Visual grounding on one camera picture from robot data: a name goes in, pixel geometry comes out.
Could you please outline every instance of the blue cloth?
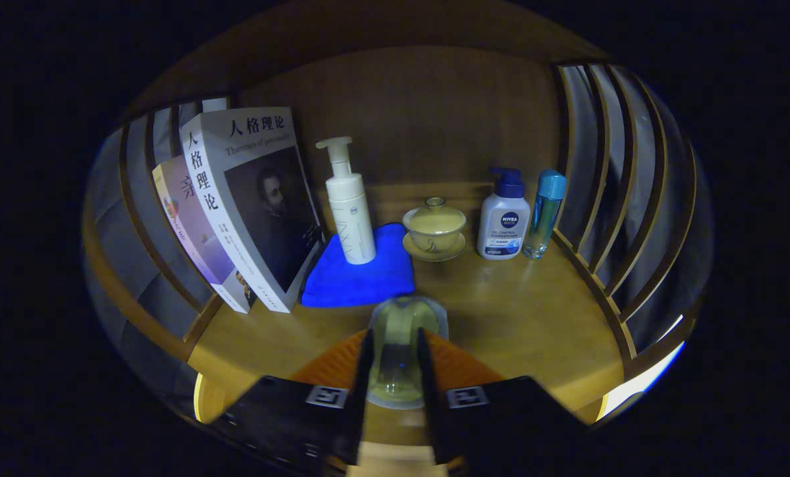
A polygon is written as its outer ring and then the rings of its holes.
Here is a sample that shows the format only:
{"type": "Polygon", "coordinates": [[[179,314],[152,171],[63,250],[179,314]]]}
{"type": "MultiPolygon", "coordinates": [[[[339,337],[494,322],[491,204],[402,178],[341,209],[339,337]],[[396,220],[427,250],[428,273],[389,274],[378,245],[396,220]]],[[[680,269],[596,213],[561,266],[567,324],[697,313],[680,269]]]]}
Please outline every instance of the blue cloth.
{"type": "Polygon", "coordinates": [[[307,277],[301,304],[318,308],[373,305],[413,293],[413,262],[402,244],[406,233],[400,223],[378,227],[374,230],[377,255],[363,265],[348,263],[338,236],[333,236],[307,277]]]}

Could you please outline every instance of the nivea logo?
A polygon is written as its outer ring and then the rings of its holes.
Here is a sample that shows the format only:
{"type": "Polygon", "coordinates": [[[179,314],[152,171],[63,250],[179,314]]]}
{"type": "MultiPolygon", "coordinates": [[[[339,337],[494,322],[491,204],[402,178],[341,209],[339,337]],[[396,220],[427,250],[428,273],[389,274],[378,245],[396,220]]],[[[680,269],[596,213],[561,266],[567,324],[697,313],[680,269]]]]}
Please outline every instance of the nivea logo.
{"type": "Polygon", "coordinates": [[[505,229],[512,229],[517,223],[519,223],[519,214],[516,212],[507,212],[507,214],[501,215],[501,226],[505,229]]]}

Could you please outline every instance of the blue cap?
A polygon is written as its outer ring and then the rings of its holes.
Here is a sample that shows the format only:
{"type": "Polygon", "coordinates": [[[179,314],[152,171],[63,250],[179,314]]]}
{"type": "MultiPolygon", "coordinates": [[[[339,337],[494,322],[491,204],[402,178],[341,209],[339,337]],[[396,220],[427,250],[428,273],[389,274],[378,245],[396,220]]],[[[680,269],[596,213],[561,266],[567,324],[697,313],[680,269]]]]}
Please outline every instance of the blue cap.
{"type": "Polygon", "coordinates": [[[525,182],[522,182],[522,172],[510,167],[492,167],[492,174],[500,174],[495,181],[495,195],[515,199],[525,197],[525,182]]]}
{"type": "Polygon", "coordinates": [[[539,173],[537,194],[546,199],[561,200],[565,192],[565,176],[554,169],[546,169],[539,173]]]}

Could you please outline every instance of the gaiwan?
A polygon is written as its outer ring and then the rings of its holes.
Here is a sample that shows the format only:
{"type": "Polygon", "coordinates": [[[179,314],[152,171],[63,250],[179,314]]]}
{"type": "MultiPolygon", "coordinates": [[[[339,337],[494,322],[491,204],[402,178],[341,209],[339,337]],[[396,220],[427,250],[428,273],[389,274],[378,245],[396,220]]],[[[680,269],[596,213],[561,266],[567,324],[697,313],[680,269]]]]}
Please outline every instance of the gaiwan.
{"type": "Polygon", "coordinates": [[[458,256],[465,248],[465,215],[445,205],[445,199],[431,197],[425,205],[404,214],[407,227],[404,248],[420,260],[441,262],[458,256]]]}

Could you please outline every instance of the white pump bottle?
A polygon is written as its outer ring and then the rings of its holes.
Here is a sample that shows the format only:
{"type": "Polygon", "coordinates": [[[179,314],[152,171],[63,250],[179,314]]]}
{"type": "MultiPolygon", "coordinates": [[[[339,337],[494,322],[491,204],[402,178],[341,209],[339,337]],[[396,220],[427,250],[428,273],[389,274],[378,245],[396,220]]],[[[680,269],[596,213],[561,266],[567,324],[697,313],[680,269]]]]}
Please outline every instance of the white pump bottle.
{"type": "Polygon", "coordinates": [[[363,177],[351,172],[347,154],[347,145],[350,143],[350,136],[340,136],[319,141],[315,147],[327,148],[331,157],[333,176],[327,179],[325,185],[345,260],[353,265],[362,265],[371,262],[377,250],[371,233],[363,177]]]}

